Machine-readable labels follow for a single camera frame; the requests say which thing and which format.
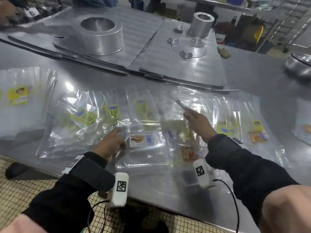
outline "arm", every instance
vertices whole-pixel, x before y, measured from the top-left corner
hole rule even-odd
[[[207,143],[207,163],[225,170],[237,199],[247,207],[264,232],[311,230],[311,188],[299,185],[284,168],[242,149],[217,134],[207,118],[193,110],[184,113],[192,129]]]
[[[93,152],[85,157],[105,168],[112,155],[121,144],[125,144],[115,128],[99,143]],[[48,232],[80,233],[87,227],[87,217],[91,211],[88,197],[97,191],[88,183],[71,173],[63,175],[50,190],[39,193],[22,214],[14,220],[3,233],[13,232]]]

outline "forearm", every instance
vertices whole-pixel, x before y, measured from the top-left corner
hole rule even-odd
[[[106,161],[95,153],[88,152],[85,156],[103,168],[106,166]],[[52,189],[39,193],[22,213],[48,233],[80,233],[87,227],[87,217],[91,211],[88,197],[95,191],[80,178],[65,174]]]
[[[230,138],[222,134],[212,137],[208,142],[210,152],[207,158],[209,155],[221,155],[223,139]],[[284,168],[246,149],[236,149],[226,155],[222,163],[222,169],[233,180],[235,196],[247,207],[257,225],[265,198],[277,189],[298,184]]]

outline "metal cylinder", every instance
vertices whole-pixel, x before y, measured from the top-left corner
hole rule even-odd
[[[215,19],[212,15],[204,12],[194,13],[188,34],[191,37],[200,37],[202,39],[207,37],[214,20]]]
[[[103,15],[84,15],[75,19],[73,29],[81,50],[92,55],[110,55],[123,49],[120,21]]]

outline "tiled floor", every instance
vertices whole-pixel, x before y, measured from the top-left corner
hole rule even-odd
[[[0,230],[8,226],[24,209],[29,202],[40,191],[53,187],[55,180],[39,181],[9,181],[5,178],[4,172],[11,162],[0,159]],[[89,198],[91,205],[101,201],[95,194]],[[142,227],[144,229],[155,228],[159,220],[163,220],[169,227],[170,233],[225,233],[224,231],[179,215],[163,212],[157,208],[149,207],[150,213],[144,218]],[[91,231],[100,232],[104,217],[104,204],[95,209],[95,217],[92,222]],[[119,219],[116,209],[109,209],[106,213],[107,224],[104,232],[119,233],[123,232],[123,223]]]

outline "black cable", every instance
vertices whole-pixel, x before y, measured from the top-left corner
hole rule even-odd
[[[102,203],[108,203],[108,202],[109,202],[109,200],[100,201],[100,202],[94,204],[93,207],[92,207],[92,209],[89,211],[89,215],[87,216],[87,229],[88,229],[89,233],[91,233],[91,229],[90,229],[90,216],[91,216],[92,210],[93,210],[97,205],[102,204]],[[103,223],[103,228],[102,228],[102,230],[101,230],[100,233],[103,233],[104,227],[105,227],[105,225],[106,225],[106,205],[105,205],[105,208],[104,208],[104,218],[105,218],[105,220],[104,220],[104,223]]]
[[[237,216],[238,216],[238,223],[236,224],[236,231],[235,231],[236,233],[238,233],[238,232],[239,232],[239,227],[240,227],[240,215],[239,215],[239,209],[238,209],[238,205],[236,204],[236,200],[235,200],[234,194],[233,194],[232,190],[230,189],[230,187],[227,185],[227,183],[225,183],[223,180],[214,179],[213,181],[221,181],[221,182],[224,183],[224,184],[228,187],[228,189],[230,190],[230,193],[231,193],[232,198],[233,198],[233,200],[234,200],[235,209],[236,209],[236,214],[237,214]]]

